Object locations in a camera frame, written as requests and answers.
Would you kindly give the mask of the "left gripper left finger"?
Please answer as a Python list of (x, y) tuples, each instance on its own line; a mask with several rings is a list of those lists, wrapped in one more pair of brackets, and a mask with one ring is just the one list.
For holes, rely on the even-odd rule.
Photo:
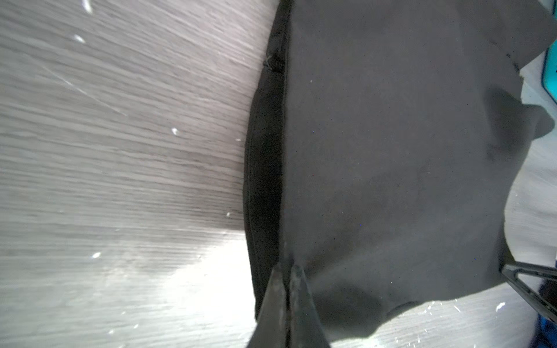
[(288, 295), (281, 265), (271, 271), (257, 325), (247, 348), (285, 348), (289, 331)]

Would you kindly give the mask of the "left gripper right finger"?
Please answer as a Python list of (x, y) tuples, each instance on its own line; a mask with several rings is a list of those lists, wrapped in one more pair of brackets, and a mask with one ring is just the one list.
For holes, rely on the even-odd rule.
[(289, 347), (330, 348), (304, 270), (293, 265), (290, 273)]

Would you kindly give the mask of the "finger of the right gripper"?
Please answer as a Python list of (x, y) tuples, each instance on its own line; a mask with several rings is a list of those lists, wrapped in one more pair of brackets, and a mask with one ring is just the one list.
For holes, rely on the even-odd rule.
[(511, 288), (536, 310), (539, 315), (556, 324), (556, 306), (549, 303), (548, 300), (519, 278), (520, 275), (526, 275), (545, 281), (556, 282), (555, 267), (515, 262), (504, 264), (500, 269), (500, 273)]

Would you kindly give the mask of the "black garment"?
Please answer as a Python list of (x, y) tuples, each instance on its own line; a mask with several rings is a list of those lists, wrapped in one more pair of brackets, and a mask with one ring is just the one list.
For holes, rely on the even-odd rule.
[(554, 119), (519, 71), (556, 41), (538, 1), (280, 1), (245, 143), (261, 310), (305, 273), (331, 344), (507, 283), (507, 199)]

